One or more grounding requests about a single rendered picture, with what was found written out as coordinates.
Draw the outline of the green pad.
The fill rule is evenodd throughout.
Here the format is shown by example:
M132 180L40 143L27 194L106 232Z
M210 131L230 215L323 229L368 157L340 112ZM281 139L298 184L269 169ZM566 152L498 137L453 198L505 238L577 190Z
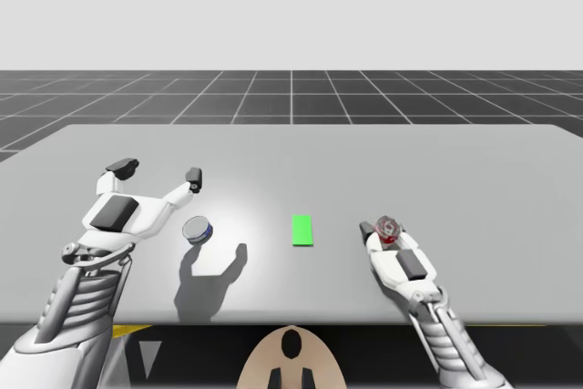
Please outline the green pad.
M311 247L313 245L312 217L310 215L292 216L292 245Z

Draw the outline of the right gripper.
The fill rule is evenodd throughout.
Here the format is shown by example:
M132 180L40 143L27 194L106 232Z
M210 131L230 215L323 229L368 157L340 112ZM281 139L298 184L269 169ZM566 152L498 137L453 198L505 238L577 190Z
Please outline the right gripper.
M363 221L359 224L373 271L385 287L407 301L415 295L437 297L435 267L405 226L401 224L400 227L397 242L385 248L371 223Z

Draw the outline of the red and white can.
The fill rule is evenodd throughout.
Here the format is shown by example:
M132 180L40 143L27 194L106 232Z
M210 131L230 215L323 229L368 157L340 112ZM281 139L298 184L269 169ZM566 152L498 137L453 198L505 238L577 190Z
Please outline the red and white can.
M383 245L391 245L397 242L404 228L395 218L384 215L377 220L374 230Z

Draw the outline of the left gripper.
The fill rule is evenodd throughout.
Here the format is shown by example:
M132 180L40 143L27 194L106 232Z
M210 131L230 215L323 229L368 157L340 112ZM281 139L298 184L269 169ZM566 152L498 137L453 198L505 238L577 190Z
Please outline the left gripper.
M82 219L86 231L77 240L80 245L122 248L153 237L202 189L202 170L190 168L185 181L163 199L115 194L123 192L123 182L135 174L138 166L138 159L126 158L105 168L96 185L96 194L101 196Z

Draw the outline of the blue flat can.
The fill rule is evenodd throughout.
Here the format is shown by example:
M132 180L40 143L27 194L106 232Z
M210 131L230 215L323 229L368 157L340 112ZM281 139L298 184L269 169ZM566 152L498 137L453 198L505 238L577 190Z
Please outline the blue flat can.
M182 235L190 245L204 244L213 235L213 227L204 216L195 216L185 222Z

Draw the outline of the tan robot part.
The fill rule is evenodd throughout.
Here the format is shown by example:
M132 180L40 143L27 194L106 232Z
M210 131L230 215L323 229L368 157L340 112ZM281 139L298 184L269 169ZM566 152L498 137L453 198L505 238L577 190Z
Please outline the tan robot part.
M316 334L288 325L252 350L236 389L347 389L332 351Z

